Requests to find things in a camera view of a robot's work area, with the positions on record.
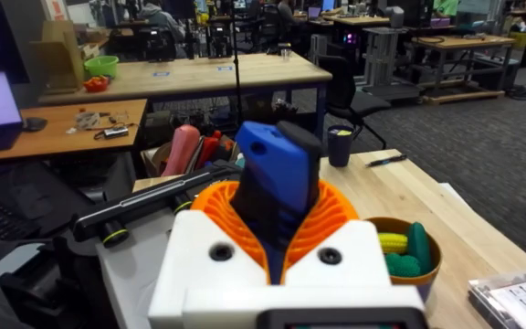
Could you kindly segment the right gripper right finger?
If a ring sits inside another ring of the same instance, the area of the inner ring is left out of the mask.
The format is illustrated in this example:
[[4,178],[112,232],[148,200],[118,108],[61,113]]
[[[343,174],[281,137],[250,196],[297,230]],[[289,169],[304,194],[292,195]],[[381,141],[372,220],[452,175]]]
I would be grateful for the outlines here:
[[326,181],[300,223],[283,261],[285,286],[388,286],[374,224],[362,221],[349,199]]

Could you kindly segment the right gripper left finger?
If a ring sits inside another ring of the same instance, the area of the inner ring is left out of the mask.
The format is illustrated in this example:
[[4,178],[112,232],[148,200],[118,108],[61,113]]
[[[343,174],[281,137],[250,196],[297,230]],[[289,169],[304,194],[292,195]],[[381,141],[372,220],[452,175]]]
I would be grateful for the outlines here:
[[268,262],[230,205],[237,181],[215,183],[174,217],[150,302],[152,328],[254,328],[248,296],[268,285]]

